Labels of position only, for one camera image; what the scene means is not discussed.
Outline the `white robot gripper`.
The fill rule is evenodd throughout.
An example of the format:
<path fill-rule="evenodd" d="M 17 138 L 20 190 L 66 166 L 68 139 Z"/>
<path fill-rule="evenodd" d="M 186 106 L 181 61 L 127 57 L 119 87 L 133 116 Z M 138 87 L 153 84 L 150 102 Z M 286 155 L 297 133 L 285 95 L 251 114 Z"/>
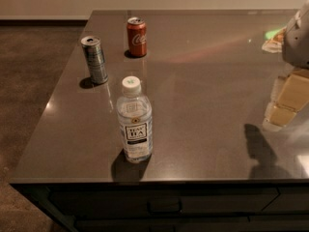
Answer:
<path fill-rule="evenodd" d="M 267 105 L 263 127 L 280 131 L 309 102 L 309 0 L 296 12 L 286 28 L 265 33 L 262 50 L 281 53 L 295 67 L 287 76 L 278 76 Z"/>

